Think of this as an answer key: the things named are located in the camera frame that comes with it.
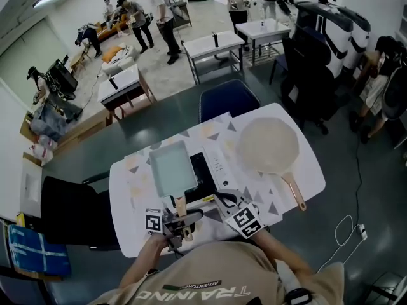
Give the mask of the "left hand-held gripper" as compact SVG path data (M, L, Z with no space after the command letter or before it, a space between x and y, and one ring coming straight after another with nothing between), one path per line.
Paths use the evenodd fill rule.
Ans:
M178 208L171 212L168 208L163 210L147 208L145 211L145 228L149 234L160 233L169 241L169 252L176 252L182 247L183 241L193 241L193 226L204 216L201 209L187 210Z

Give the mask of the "person's left hand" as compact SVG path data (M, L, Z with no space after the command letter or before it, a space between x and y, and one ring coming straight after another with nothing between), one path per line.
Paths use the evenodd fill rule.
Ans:
M169 241L165 235L160 233L153 233L148 238L146 245L150 249L157 251L160 254L162 250L169 247Z

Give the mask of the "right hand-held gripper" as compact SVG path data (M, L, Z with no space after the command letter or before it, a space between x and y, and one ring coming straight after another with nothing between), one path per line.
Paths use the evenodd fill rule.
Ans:
M224 200L234 205L228 206ZM236 233L249 239L265 227L259 215L259 209L236 189L220 189L214 193L214 201L224 221Z

